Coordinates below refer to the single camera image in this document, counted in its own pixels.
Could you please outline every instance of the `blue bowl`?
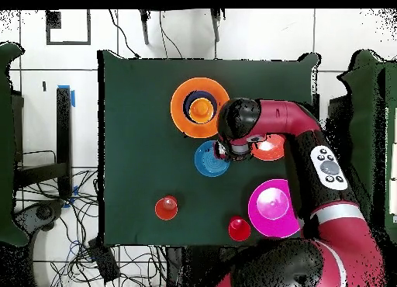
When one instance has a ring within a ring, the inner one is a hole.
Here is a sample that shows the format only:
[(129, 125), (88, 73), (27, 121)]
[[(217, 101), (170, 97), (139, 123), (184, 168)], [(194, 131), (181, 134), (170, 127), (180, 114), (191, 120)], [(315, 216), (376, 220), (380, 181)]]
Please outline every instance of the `blue bowl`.
[(230, 162), (216, 158), (214, 153), (215, 141), (206, 141), (195, 152), (195, 166), (204, 176), (216, 177), (227, 171)]

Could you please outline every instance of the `pink plate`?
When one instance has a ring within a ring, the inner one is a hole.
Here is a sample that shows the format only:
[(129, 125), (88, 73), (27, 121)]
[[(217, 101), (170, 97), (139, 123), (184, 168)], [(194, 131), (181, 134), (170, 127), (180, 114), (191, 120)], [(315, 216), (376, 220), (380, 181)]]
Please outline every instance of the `pink plate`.
[(286, 238), (300, 230), (292, 208), (288, 181), (269, 180), (259, 185), (248, 202), (248, 216), (266, 237)]

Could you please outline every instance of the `robot control buttons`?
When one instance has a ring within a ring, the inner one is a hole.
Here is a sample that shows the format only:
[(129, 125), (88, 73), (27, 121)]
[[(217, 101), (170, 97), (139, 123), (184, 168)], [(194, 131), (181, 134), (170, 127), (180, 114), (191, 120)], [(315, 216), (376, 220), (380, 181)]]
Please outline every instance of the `robot control buttons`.
[(340, 168), (334, 161), (324, 161), (320, 165), (321, 171), (327, 173), (328, 175), (338, 175)]
[(322, 185), (332, 190), (347, 189), (346, 178), (331, 149), (325, 146), (314, 147), (310, 158)]

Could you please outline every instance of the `red plastic cup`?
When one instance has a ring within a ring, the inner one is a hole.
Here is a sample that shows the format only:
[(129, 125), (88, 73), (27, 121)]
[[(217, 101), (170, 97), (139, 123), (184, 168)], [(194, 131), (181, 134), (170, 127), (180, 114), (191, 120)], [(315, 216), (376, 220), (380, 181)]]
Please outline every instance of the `red plastic cup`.
[(234, 216), (230, 219), (229, 235), (235, 241), (244, 241), (251, 235), (250, 224), (241, 216)]
[(164, 198), (156, 202), (154, 212), (157, 217), (164, 221), (175, 218), (178, 212), (177, 199), (172, 195), (166, 195)]

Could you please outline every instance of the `orange plate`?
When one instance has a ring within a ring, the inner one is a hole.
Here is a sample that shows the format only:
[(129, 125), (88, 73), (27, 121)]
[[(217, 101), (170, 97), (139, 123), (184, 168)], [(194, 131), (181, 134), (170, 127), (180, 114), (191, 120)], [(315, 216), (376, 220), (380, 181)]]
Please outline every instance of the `orange plate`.
[[(217, 110), (214, 117), (207, 123), (197, 124), (193, 123), (185, 116), (183, 112), (183, 103), (193, 91), (206, 91), (210, 93), (216, 100)], [(185, 83), (181, 84), (171, 99), (171, 117), (174, 121), (175, 126), (188, 137), (194, 137), (199, 139), (205, 139), (206, 137), (212, 137), (218, 133), (216, 129), (216, 119), (220, 107), (229, 100), (229, 96), (225, 89), (209, 78), (191, 78)]]
[(284, 156), (284, 141), (285, 138), (282, 135), (271, 134), (264, 142), (252, 145), (252, 155), (262, 161), (275, 161)]

